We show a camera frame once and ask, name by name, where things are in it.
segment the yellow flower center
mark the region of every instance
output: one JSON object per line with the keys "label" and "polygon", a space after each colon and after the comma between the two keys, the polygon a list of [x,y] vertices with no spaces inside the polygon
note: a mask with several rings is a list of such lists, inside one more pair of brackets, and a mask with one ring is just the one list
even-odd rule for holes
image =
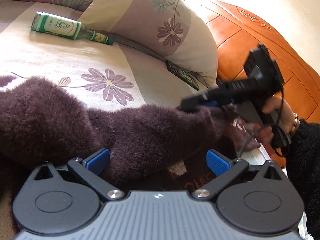
{"label": "yellow flower center", "polygon": [[113,86],[113,82],[112,82],[112,81],[109,81],[109,80],[106,81],[106,84],[107,84],[108,86],[110,86],[110,87]]}

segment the green glass bottle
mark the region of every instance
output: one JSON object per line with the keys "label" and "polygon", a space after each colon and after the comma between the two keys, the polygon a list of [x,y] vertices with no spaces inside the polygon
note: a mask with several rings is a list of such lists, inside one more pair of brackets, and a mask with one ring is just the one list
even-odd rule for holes
{"label": "green glass bottle", "polygon": [[61,16],[37,12],[33,19],[32,31],[48,33],[73,40],[89,39],[112,45],[114,40],[96,31],[89,30],[83,23]]}

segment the gold bracelet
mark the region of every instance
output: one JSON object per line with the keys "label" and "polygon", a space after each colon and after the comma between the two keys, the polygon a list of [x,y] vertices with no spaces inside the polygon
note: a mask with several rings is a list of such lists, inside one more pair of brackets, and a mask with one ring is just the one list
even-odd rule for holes
{"label": "gold bracelet", "polygon": [[298,129],[298,124],[299,124],[299,117],[298,117],[297,113],[293,113],[293,114],[294,114],[294,123],[291,128],[291,131],[288,133],[289,138],[293,137],[294,133]]}

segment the black fleece sleeve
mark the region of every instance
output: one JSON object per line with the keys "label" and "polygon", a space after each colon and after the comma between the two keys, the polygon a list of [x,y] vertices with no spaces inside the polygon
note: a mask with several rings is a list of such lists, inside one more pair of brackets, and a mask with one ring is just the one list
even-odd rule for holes
{"label": "black fleece sleeve", "polygon": [[299,192],[307,215],[307,229],[320,239],[320,125],[300,120],[287,160],[290,181]]}

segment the bottle label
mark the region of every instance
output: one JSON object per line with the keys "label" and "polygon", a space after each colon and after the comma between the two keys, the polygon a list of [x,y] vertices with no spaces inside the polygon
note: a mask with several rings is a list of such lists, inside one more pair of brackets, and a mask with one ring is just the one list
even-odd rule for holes
{"label": "bottle label", "polygon": [[106,44],[107,41],[109,40],[109,37],[106,35],[103,35],[101,33],[97,33],[97,32],[93,32],[93,35],[90,39],[90,41],[97,41],[97,42],[101,42],[103,44]]}
{"label": "bottle label", "polygon": [[80,27],[81,22],[46,13],[41,16],[36,31],[75,40]]}

